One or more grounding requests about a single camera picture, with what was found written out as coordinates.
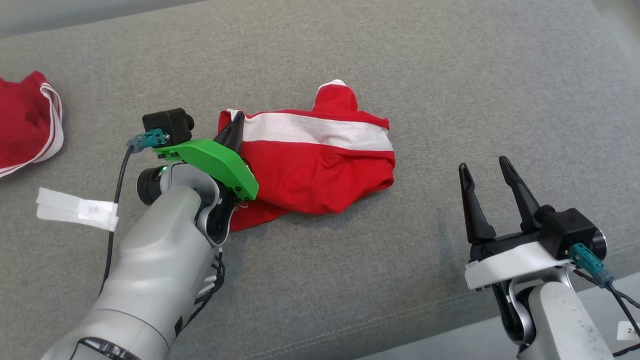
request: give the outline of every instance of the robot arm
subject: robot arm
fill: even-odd
[[[215,140],[190,140],[193,119],[184,110],[145,115],[148,132],[130,142],[133,152],[150,140],[159,158],[174,162],[140,175],[138,195],[149,209],[121,241],[96,303],[43,360],[168,355],[180,331],[223,284],[221,246],[231,216],[241,195],[254,199],[257,193],[237,153],[243,120],[234,119]]]
[[[611,284],[613,277],[601,262],[607,254],[604,235],[576,209],[541,207],[507,157],[500,157],[500,167],[522,217],[522,231],[504,236],[496,236],[487,223],[468,167],[463,163],[459,168],[471,244],[467,286],[492,289],[520,360],[612,359],[568,277],[576,262],[595,273],[601,287]],[[577,256],[576,249],[583,252]]]

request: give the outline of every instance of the couch cushion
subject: couch cushion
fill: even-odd
[[[38,358],[97,297],[106,232],[36,218],[39,187],[111,200],[141,116],[310,109],[340,78],[391,123],[396,183],[333,216],[233,234],[228,277],[172,359],[352,359],[497,315],[472,293],[457,166],[499,234],[520,223],[497,158],[541,204],[576,207],[640,270],[640,92],[587,0],[215,0],[0,40],[0,76],[40,70],[64,106],[55,157],[0,179],[0,347]],[[132,157],[116,241],[145,210]]]

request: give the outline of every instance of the crumpled red fabric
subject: crumpled red fabric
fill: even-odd
[[[62,147],[62,103],[45,76],[20,83],[0,78],[0,177],[46,160]]]
[[[220,114],[219,130],[239,110]],[[245,114],[241,157],[259,184],[257,200],[231,218],[231,231],[290,211],[340,213],[354,201],[394,182],[388,119],[358,110],[341,80],[321,85],[310,111]]]

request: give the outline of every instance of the seam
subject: seam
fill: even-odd
[[[306,343],[306,342],[308,342],[308,341],[316,340],[316,339],[319,339],[319,338],[322,338],[322,337],[325,337],[325,336],[328,336],[328,335],[335,334],[335,333],[337,333],[337,332],[342,332],[342,331],[345,331],[345,330],[349,330],[349,329],[352,329],[352,328],[354,328],[354,327],[358,327],[358,326],[361,326],[361,325],[365,325],[365,324],[367,324],[367,323],[377,322],[377,321],[382,320],[382,319],[384,319],[384,318],[388,318],[388,317],[390,317],[390,316],[394,316],[394,315],[398,315],[398,314],[406,313],[406,312],[408,312],[408,311],[413,311],[413,310],[416,310],[416,309],[420,309],[420,308],[422,308],[422,307],[426,307],[426,306],[427,306],[427,308],[422,309],[422,310],[420,310],[420,311],[418,311],[418,312],[426,311],[426,310],[429,310],[429,309],[433,309],[433,308],[436,308],[436,307],[438,307],[438,306],[442,306],[442,305],[444,305],[444,304],[438,304],[438,303],[445,302],[445,301],[447,301],[447,300],[451,300],[451,299],[460,298],[460,297],[465,297],[465,298],[466,298],[466,297],[467,297],[467,294],[455,295],[455,296],[447,297],[447,298],[444,298],[444,299],[441,299],[441,300],[436,300],[436,301],[432,301],[432,302],[427,302],[427,303],[425,303],[425,304],[421,304],[421,305],[418,305],[418,306],[410,307],[410,308],[405,309],[405,310],[396,311],[396,312],[394,312],[394,313],[390,313],[390,314],[387,314],[387,315],[383,315],[383,316],[380,316],[380,317],[377,317],[377,318],[374,318],[374,319],[370,319],[370,320],[367,320],[367,321],[364,321],[364,322],[356,323],[356,324],[353,324],[353,325],[350,325],[350,326],[347,326],[347,327],[343,327],[343,328],[341,328],[341,329],[337,329],[337,330],[329,331],[329,332],[326,332],[326,333],[324,333],[324,334],[320,334],[320,335],[317,335],[317,336],[313,336],[313,337],[311,337],[311,338],[307,338],[307,339],[300,340],[300,341],[295,341],[295,342],[293,342],[293,343],[286,344],[286,345],[282,345],[282,346],[279,346],[279,347],[276,347],[276,348],[272,348],[272,349],[270,349],[270,350],[266,350],[266,351],[262,351],[262,352],[257,352],[257,353],[255,353],[255,354],[252,354],[252,355],[249,355],[249,356],[245,356],[245,357],[241,358],[240,360],[247,360],[247,359],[251,359],[251,358],[253,358],[253,357],[260,356],[260,355],[264,355],[264,354],[267,354],[267,353],[269,353],[269,352],[274,352],[274,351],[277,351],[277,350],[281,350],[281,349],[283,349],[283,348],[288,348],[288,347],[292,347],[292,346],[295,346],[295,345],[298,345],[298,344]],[[389,321],[391,321],[391,320],[395,320],[396,318],[399,318],[399,317],[401,317],[401,316],[397,316],[397,317],[395,317],[395,318],[391,318],[391,319],[385,320],[384,322],[381,322],[381,323],[379,323],[379,324],[377,324],[377,325],[380,325],[380,324],[383,324],[383,323],[389,322]],[[367,327],[359,328],[359,329],[356,329],[356,330],[354,330],[354,331],[347,332],[347,333],[342,334],[342,335],[351,334],[352,332],[359,331],[359,330],[366,329],[366,328],[367,328]],[[324,339],[324,340],[320,340],[320,341],[317,341],[317,342],[315,342],[315,343],[319,343],[319,342],[326,341],[326,340],[329,340],[329,339],[334,339],[334,338],[336,338],[336,337],[338,337],[338,336],[341,336],[341,335],[336,335],[336,336],[334,336],[334,337],[332,337],[332,338],[327,338],[327,339]],[[315,344],[315,343],[310,343],[310,344],[302,345],[302,346],[297,347],[297,348],[301,348],[301,347],[304,347],[304,346],[312,345],[312,344]]]
[[[631,244],[626,244],[626,245],[622,245],[622,246],[620,246],[620,247],[616,247],[616,248],[610,249],[609,253],[610,253],[610,254],[617,254],[617,253],[619,253],[619,252],[621,252],[621,251],[623,251],[623,250],[633,249],[633,248],[638,247],[638,246],[640,246],[640,242],[635,242],[635,243],[631,243]],[[437,304],[437,303],[439,303],[439,302],[444,302],[444,301],[446,301],[446,300],[455,299],[455,298],[460,298],[460,297],[463,297],[463,296],[465,296],[465,294],[456,295],[456,296],[452,296],[452,297],[447,297],[447,298],[444,298],[444,299],[442,299],[442,300],[437,300],[437,301],[433,301],[433,302],[428,302],[428,303],[425,303],[425,304],[422,304],[422,305],[418,305],[418,306],[415,306],[415,307],[410,307],[409,309],[396,311],[395,313],[390,313],[390,314],[387,314],[387,315],[384,315],[384,316],[380,316],[380,317],[375,318],[375,319],[367,320],[367,321],[365,321],[365,322],[356,323],[356,324],[354,324],[354,325],[350,325],[350,326],[347,326],[347,327],[343,327],[343,328],[341,328],[341,329],[337,329],[337,330],[334,330],[334,331],[326,332],[326,333],[324,333],[324,334],[320,334],[320,335],[317,335],[317,336],[313,336],[313,337],[311,337],[311,338],[307,338],[307,339],[304,339],[304,340],[296,341],[296,342],[294,342],[294,343],[290,343],[290,344],[282,345],[282,346],[279,346],[279,347],[276,347],[276,348],[272,348],[271,350],[266,350],[266,351],[262,351],[262,352],[257,352],[257,353],[255,353],[255,354],[252,354],[252,355],[249,355],[249,356],[242,357],[240,360],[247,360],[247,359],[251,359],[251,358],[253,358],[253,357],[257,357],[257,356],[260,356],[260,355],[268,354],[268,353],[270,353],[270,352],[274,352],[274,351],[277,351],[277,350],[285,349],[285,348],[292,347],[292,346],[295,346],[295,345],[298,345],[298,344],[306,343],[306,342],[308,342],[308,341],[316,340],[316,339],[322,338],[322,337],[324,337],[324,336],[328,336],[328,335],[335,334],[335,333],[337,333],[337,332],[345,331],[345,330],[348,330],[348,329],[352,329],[352,328],[354,328],[354,327],[358,327],[358,326],[360,326],[360,325],[365,325],[365,324],[367,324],[367,323],[371,323],[371,322],[377,322],[378,320],[382,320],[382,319],[384,319],[384,318],[388,318],[388,317],[390,317],[390,316],[398,315],[398,316],[395,316],[395,317],[392,317],[392,318],[386,319],[386,320],[384,320],[384,321],[382,321],[382,322],[374,323],[374,324],[372,324],[372,325],[368,325],[368,326],[365,326],[365,327],[359,327],[359,328],[357,328],[357,329],[354,329],[354,330],[351,330],[351,331],[345,332],[345,333],[343,333],[343,334],[334,335],[334,336],[332,336],[332,337],[330,337],[330,338],[321,339],[321,340],[314,341],[314,342],[311,342],[311,343],[307,343],[307,344],[304,344],[304,345],[300,345],[300,346],[297,346],[297,347],[294,347],[294,348],[290,348],[290,349],[287,349],[287,350],[284,350],[284,351],[281,351],[281,352],[277,352],[277,353],[275,353],[275,354],[270,354],[270,355],[267,355],[267,356],[263,356],[263,357],[260,357],[260,358],[258,358],[258,359],[256,359],[256,360],[265,360],[265,359],[269,359],[270,357],[275,357],[275,356],[278,356],[278,355],[282,355],[282,354],[285,354],[285,353],[288,353],[288,352],[292,352],[292,351],[295,351],[295,350],[298,350],[298,349],[301,349],[301,348],[304,348],[304,347],[308,347],[308,346],[311,346],[311,345],[315,345],[315,344],[318,344],[318,343],[322,343],[322,342],[324,342],[324,341],[333,340],[333,339],[335,339],[335,338],[339,338],[339,337],[341,337],[341,336],[345,336],[345,335],[348,335],[348,334],[353,334],[354,332],[358,332],[358,331],[362,331],[362,330],[369,329],[369,328],[371,328],[371,327],[376,327],[376,326],[379,326],[379,325],[383,325],[383,324],[385,324],[385,323],[388,323],[388,322],[391,322],[391,321],[394,321],[394,320],[397,320],[397,319],[400,319],[400,318],[404,318],[404,317],[407,317],[407,316],[411,316],[411,315],[419,314],[419,313],[422,313],[422,312],[428,311],[428,310],[430,310],[430,309],[436,309],[436,308],[438,308],[438,307],[441,307],[441,306],[444,306],[444,305],[447,305],[447,304],[454,304],[454,303],[459,302],[459,301],[462,301],[462,300],[464,300],[464,299],[456,299],[456,300],[454,300],[454,301],[452,301],[452,302],[448,302],[448,303],[446,303],[446,304]],[[420,309],[421,307],[425,307],[425,306],[432,305],[432,304],[436,304],[436,305],[433,305],[433,306],[430,306],[430,307],[427,307],[427,308],[424,308],[424,309]],[[406,312],[408,312],[408,311],[412,311],[412,310],[417,310],[417,311],[413,311],[413,312],[411,312],[411,313],[404,314],[404,315],[399,315],[399,314],[401,314],[401,313],[406,313]]]
[[[448,304],[455,304],[455,303],[460,302],[460,301],[462,301],[462,300],[464,300],[464,299],[458,299],[458,300],[454,300],[454,301],[452,301],[452,302],[448,302],[448,303],[446,303],[446,304],[438,304],[438,305],[435,305],[435,306],[427,307],[427,308],[425,308],[425,309],[420,309],[420,310],[414,311],[414,312],[412,312],[412,313],[408,313],[408,314],[404,314],[404,315],[395,316],[395,317],[390,318],[390,319],[387,319],[387,320],[385,320],[385,321],[383,321],[383,322],[374,323],[374,324],[372,324],[372,325],[368,325],[368,326],[361,327],[361,328],[358,328],[358,329],[355,329],[355,330],[352,330],[352,331],[349,331],[349,332],[345,332],[344,334],[338,334],[338,335],[332,336],[331,338],[326,338],[326,339],[318,340],[318,341],[315,341],[315,342],[313,342],[313,343],[308,343],[308,344],[300,345],[300,346],[298,346],[298,347],[290,348],[290,349],[288,349],[288,350],[284,350],[284,351],[281,351],[281,352],[277,352],[277,353],[275,353],[275,354],[271,354],[271,355],[267,355],[267,356],[264,356],[264,357],[260,357],[260,358],[258,358],[257,360],[265,360],[265,359],[269,359],[270,357],[275,357],[275,356],[279,356],[279,355],[282,355],[282,354],[286,354],[286,353],[288,353],[288,352],[292,352],[292,351],[295,351],[295,350],[299,350],[299,349],[304,348],[304,347],[308,347],[308,346],[315,345],[315,344],[318,344],[318,343],[322,343],[322,342],[325,342],[325,341],[333,340],[333,339],[335,339],[335,338],[339,338],[339,337],[341,337],[341,336],[345,336],[345,335],[348,335],[348,334],[353,334],[354,332],[358,332],[358,331],[362,331],[362,330],[370,329],[371,327],[380,326],[380,325],[383,325],[384,323],[392,322],[392,321],[394,321],[394,320],[398,320],[398,319],[400,319],[400,318],[406,318],[407,316],[416,315],[416,314],[419,314],[419,313],[423,313],[423,312],[425,312],[425,311],[429,311],[429,310],[437,309],[438,307],[442,307],[442,306],[445,306],[445,305],[448,305]]]

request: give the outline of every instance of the white trim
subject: white trim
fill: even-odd
[[[21,166],[23,166],[23,165],[26,165],[26,163],[25,163],[25,164],[14,165],[14,166],[12,166],[12,167],[3,167],[3,168],[0,168],[0,174],[3,174],[3,172],[5,172],[5,171],[7,171],[7,170],[12,170],[12,169],[14,169],[14,168],[21,167]]]
[[[340,80],[340,79],[336,79],[336,80],[331,80],[328,83],[322,84],[318,87],[318,90],[316,91],[316,98],[318,96],[318,93],[320,92],[320,89],[322,89],[322,87],[327,86],[327,85],[340,85],[340,86],[347,86],[347,84],[344,83],[344,81]],[[312,106],[312,108],[316,107],[316,99],[314,99],[314,105]]]
[[[233,119],[238,110],[227,110]],[[393,151],[387,129],[368,122],[261,113],[244,120],[244,142],[314,143],[359,151]]]
[[[62,148],[62,143],[65,139],[62,134],[62,103],[60,101],[60,96],[48,83],[42,84],[40,92],[49,100],[49,118],[51,120],[51,127],[49,129],[49,139],[42,148],[44,150],[49,147],[49,149],[45,152],[41,151],[42,155],[33,160],[34,163],[49,159],[51,156],[56,154],[60,148]]]
[[[344,83],[344,81],[340,80],[340,79],[336,79],[336,80],[331,80],[328,83],[322,84],[318,87],[318,91],[320,91],[320,89],[322,89],[323,86],[327,86],[327,85],[342,85],[342,86],[347,86],[347,84]]]

